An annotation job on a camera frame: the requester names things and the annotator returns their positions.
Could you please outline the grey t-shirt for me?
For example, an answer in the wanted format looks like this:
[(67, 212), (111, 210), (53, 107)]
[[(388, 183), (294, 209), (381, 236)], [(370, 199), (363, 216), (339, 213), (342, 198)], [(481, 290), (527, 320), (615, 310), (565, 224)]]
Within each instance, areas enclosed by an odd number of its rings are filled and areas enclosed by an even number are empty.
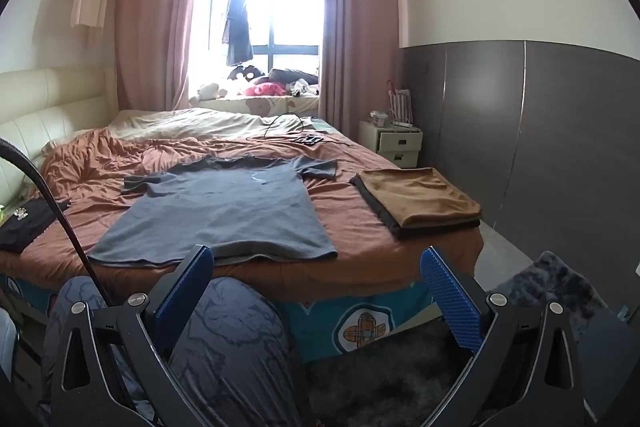
[(91, 248), (109, 265), (163, 267), (196, 245), (218, 265), (256, 258), (299, 262), (333, 258), (336, 249), (304, 184), (332, 180), (334, 160), (206, 156), (149, 176), (128, 176), (136, 201)]

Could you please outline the person's patterned trouser leg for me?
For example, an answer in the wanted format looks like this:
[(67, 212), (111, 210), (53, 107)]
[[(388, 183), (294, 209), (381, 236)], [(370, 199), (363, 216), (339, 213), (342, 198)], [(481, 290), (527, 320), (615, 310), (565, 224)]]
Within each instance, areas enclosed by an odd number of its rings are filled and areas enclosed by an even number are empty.
[(211, 423), (314, 425), (299, 357), (278, 311), (232, 277), (209, 282), (169, 367)]

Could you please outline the folded black garment under brown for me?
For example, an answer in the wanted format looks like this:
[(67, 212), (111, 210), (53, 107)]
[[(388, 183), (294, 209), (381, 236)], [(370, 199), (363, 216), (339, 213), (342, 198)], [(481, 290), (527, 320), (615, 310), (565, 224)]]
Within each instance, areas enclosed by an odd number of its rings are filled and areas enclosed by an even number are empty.
[(420, 225), (417, 228), (403, 228), (398, 221), (390, 214), (390, 212), (369, 192), (364, 186), (360, 176), (356, 174), (349, 183), (356, 187), (362, 199), (369, 205), (375, 216), (380, 219), (383, 225), (390, 230), (395, 239), (414, 239), (427, 235), (452, 233), (480, 226), (480, 219), (466, 221), (462, 223), (450, 223), (450, 225), (434, 225), (434, 227), (424, 227)]

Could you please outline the blue cartoon bed skirt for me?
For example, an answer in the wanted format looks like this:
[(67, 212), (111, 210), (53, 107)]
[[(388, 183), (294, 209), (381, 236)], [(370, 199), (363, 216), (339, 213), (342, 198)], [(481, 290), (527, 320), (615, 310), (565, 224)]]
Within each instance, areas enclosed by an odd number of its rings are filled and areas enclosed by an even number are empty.
[[(93, 310), (108, 307), (90, 277), (73, 277), (65, 283), (50, 306), (40, 352), (45, 372), (51, 372), (55, 367), (63, 329), (73, 304), (79, 301), (88, 303)], [(271, 304), (288, 330), (299, 360), (336, 362), (347, 355), (358, 355), (365, 347), (381, 347), (384, 338), (398, 325), (432, 303), (426, 286), (414, 283), (401, 291), (381, 296)]]

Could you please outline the orange-brown bed blanket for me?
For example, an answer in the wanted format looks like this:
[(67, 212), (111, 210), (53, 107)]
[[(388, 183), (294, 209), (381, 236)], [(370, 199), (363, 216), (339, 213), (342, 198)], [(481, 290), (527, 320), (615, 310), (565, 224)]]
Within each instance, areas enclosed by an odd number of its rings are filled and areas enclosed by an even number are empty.
[(235, 277), (277, 301), (372, 296), (419, 280), (420, 254), (431, 245), (460, 271), (474, 272), (484, 246), (477, 227), (395, 239), (350, 183), (359, 171), (384, 169), (390, 162), (341, 135), (306, 147), (288, 136), (121, 140), (107, 129), (98, 129), (55, 147), (44, 162), (43, 176), (55, 198), (70, 201), (67, 219), (82, 247), (91, 249), (134, 203), (134, 196), (122, 194), (126, 176), (166, 171), (178, 162), (208, 154), (222, 158), (307, 155), (337, 162), (334, 180), (305, 183), (314, 210), (337, 249), (335, 258), (300, 263), (257, 259), (223, 265), (214, 271), (214, 277)]

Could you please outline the black folded printed shirt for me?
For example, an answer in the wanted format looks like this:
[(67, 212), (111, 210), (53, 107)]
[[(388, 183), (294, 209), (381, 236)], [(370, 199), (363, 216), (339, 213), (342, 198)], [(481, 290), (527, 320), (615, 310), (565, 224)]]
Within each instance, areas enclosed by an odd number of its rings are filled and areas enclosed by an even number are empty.
[(10, 254), (20, 255), (55, 220), (52, 209), (43, 198), (35, 198), (24, 202), (1, 225), (1, 250)]

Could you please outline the white bedside table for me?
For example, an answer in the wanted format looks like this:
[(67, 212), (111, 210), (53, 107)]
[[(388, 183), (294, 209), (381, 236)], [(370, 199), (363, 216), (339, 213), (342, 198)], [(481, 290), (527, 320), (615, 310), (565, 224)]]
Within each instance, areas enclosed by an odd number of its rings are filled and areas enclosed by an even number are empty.
[(359, 123), (358, 142), (399, 168), (416, 168), (422, 141), (423, 133), (416, 127), (399, 124), (376, 127), (370, 121)]

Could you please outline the striped gift bag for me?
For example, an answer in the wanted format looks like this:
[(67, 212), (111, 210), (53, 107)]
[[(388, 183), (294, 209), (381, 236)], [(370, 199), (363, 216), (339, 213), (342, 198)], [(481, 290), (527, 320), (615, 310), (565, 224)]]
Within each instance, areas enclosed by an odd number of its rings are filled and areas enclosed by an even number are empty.
[(387, 93), (390, 99), (390, 113), (401, 124), (413, 124), (411, 92), (398, 89), (392, 80), (387, 81)]

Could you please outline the white plush toy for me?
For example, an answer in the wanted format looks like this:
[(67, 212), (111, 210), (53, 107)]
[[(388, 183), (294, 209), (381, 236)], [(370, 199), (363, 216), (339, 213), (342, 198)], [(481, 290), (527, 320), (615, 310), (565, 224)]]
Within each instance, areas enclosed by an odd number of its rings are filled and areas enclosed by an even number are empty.
[(212, 82), (198, 89), (198, 92), (190, 98), (190, 103), (195, 105), (201, 102), (217, 100), (217, 98), (224, 98), (227, 93), (228, 91), (221, 88), (218, 83)]

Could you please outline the pink plush on sill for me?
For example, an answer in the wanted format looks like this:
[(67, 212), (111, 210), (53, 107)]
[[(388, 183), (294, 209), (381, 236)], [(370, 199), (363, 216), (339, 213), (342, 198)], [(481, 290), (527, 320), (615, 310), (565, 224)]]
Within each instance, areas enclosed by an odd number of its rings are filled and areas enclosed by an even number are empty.
[(257, 82), (252, 81), (247, 85), (244, 94), (246, 96), (287, 96), (288, 89), (281, 83), (258, 79)]

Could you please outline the cream padded headboard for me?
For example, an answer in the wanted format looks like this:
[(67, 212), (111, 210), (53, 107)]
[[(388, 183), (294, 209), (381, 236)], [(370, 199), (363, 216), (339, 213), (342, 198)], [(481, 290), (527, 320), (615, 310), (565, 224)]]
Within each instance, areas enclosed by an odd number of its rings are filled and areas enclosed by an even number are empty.
[(1, 138), (42, 168), (55, 145), (117, 115), (115, 69), (61, 67), (1, 75)]

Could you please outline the bear-print window cushion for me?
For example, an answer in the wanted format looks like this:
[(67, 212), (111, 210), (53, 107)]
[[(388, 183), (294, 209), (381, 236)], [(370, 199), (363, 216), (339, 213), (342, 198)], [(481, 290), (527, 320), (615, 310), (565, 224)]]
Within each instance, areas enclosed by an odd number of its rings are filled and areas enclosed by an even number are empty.
[(190, 105), (218, 110), (218, 112), (242, 113), (260, 117), (284, 114), (317, 117), (319, 102), (320, 98), (314, 95), (232, 96), (232, 98), (215, 98), (215, 100), (199, 100), (194, 96)]

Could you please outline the pink right curtain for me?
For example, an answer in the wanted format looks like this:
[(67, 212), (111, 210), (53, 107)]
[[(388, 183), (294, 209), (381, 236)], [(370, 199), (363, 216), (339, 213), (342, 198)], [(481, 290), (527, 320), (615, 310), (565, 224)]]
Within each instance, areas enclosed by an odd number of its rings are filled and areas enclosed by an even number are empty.
[(349, 139), (388, 109), (400, 69), (399, 0), (324, 0), (320, 117)]

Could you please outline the pink curtain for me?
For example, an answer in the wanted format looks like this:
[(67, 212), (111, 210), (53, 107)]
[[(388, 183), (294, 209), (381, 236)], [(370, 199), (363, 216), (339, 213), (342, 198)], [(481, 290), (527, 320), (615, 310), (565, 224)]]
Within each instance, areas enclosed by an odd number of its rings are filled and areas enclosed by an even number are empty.
[(320, 117), (349, 139), (388, 109), (400, 69), (399, 0), (324, 0)]
[(188, 105), (193, 0), (116, 0), (118, 105), (163, 112)]

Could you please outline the pink left curtain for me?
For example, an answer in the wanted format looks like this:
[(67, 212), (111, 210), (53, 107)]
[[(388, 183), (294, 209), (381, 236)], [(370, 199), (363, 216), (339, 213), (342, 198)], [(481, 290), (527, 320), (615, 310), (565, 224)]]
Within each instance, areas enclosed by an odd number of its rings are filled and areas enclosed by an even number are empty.
[(188, 105), (193, 0), (116, 0), (118, 105), (163, 112)]

